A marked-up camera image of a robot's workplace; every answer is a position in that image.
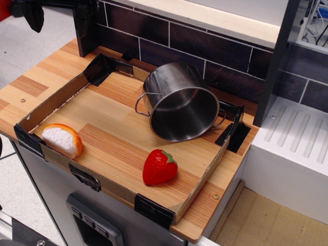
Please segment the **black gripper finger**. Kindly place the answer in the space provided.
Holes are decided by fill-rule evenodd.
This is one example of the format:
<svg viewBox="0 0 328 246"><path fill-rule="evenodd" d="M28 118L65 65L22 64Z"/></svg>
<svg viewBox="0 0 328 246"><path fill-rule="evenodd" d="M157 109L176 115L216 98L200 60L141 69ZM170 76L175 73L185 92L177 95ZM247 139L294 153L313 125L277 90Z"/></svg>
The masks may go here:
<svg viewBox="0 0 328 246"><path fill-rule="evenodd" d="M44 11L38 1L19 1L19 6L27 23L37 33L44 24Z"/></svg>

